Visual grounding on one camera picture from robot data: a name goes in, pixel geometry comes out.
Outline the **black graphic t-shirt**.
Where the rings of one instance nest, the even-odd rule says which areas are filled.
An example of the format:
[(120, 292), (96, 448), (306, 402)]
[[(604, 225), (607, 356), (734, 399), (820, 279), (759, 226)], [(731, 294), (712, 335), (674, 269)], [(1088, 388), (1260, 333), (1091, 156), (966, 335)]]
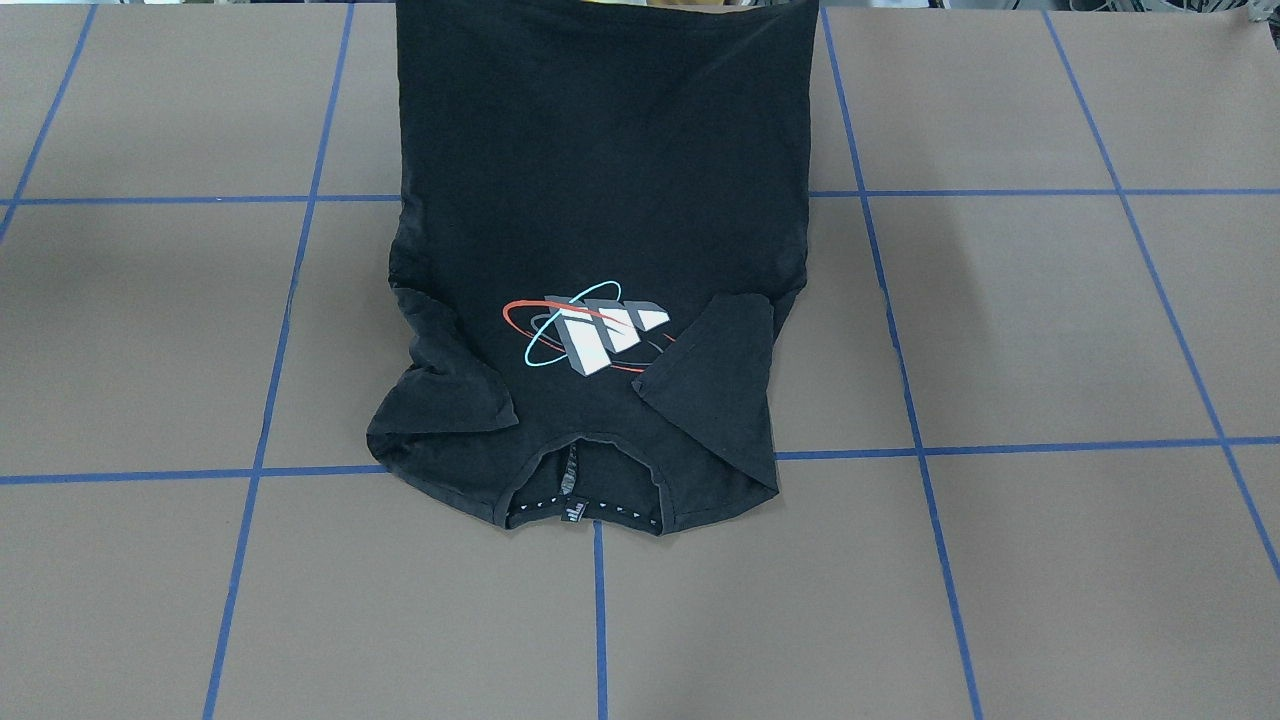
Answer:
[(412, 338), (376, 462), (506, 530), (663, 536), (777, 496), (818, 15), (397, 3), (388, 284)]

